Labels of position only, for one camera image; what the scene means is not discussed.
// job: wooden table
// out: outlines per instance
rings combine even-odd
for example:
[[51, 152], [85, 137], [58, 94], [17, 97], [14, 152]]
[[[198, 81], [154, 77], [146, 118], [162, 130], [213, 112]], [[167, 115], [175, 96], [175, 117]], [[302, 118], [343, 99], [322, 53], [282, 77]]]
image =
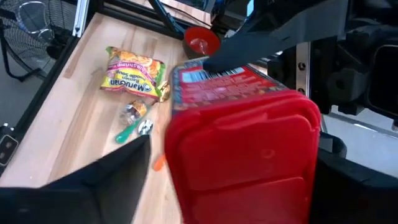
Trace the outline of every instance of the wooden table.
[[[173, 0], [164, 2], [210, 22], [205, 12]], [[194, 22], [177, 12], [170, 13]], [[0, 178], [1, 187], [43, 186], [120, 147], [114, 142], [124, 128], [119, 114], [134, 96], [99, 89], [109, 45], [163, 61], [167, 75], [177, 62], [187, 59], [179, 40], [96, 14]], [[153, 162], [163, 150], [170, 101], [155, 104], [147, 117], [155, 123], [151, 135]], [[133, 223], [180, 224], [167, 168], [160, 172], [149, 169]]]

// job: fan grille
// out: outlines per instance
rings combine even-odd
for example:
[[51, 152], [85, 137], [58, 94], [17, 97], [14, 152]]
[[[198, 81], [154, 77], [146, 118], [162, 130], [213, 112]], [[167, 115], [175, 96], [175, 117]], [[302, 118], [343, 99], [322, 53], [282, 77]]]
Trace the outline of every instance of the fan grille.
[[[32, 7], [32, 2], [42, 2], [42, 12], [37, 12], [38, 7]], [[22, 61], [25, 67], [30, 69], [40, 68], [47, 74], [56, 61], [48, 55], [47, 47], [56, 45], [59, 47], [57, 49], [62, 50], [64, 42], [72, 35], [76, 3], [73, 4], [71, 1], [65, 2], [61, 0], [7, 0], [0, 1], [0, 8], [13, 12], [16, 18], [19, 18], [19, 21], [18, 19], [13, 20], [0, 14], [4, 25], [7, 26], [7, 29], [4, 30], [4, 36], [9, 45], [9, 50], [17, 55], [18, 58], [16, 60]], [[48, 41], [47, 39], [45, 41], [40, 38], [44, 35], [39, 35], [38, 33], [28, 33], [32, 29], [38, 30], [38, 33], [40, 30], [48, 29], [43, 34], [51, 34], [47, 36], [54, 37], [53, 41]]]

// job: red container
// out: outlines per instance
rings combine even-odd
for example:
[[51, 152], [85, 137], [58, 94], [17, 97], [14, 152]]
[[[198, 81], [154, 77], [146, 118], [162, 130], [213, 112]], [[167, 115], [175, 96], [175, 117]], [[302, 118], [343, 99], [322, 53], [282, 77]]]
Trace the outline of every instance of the red container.
[[202, 62], [172, 71], [165, 155], [184, 223], [308, 223], [316, 104], [251, 67], [208, 74]]

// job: green spoon handle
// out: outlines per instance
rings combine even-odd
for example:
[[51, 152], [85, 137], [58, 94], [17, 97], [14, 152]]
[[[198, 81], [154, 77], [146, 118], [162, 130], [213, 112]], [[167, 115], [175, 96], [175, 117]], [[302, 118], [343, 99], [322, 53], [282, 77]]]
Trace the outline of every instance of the green spoon handle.
[[137, 125], [139, 124], [139, 121], [134, 122], [132, 125], [126, 127], [123, 131], [121, 131], [115, 138], [114, 140], [118, 144], [123, 144], [129, 139], [129, 136], [132, 134], [132, 132], [135, 130]]

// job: red box lid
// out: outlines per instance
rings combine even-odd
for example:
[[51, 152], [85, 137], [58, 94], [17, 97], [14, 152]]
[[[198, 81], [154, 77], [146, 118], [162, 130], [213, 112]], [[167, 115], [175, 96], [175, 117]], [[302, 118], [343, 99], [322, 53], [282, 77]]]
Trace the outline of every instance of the red box lid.
[[319, 132], [293, 90], [179, 111], [165, 155], [184, 223], [306, 223]]

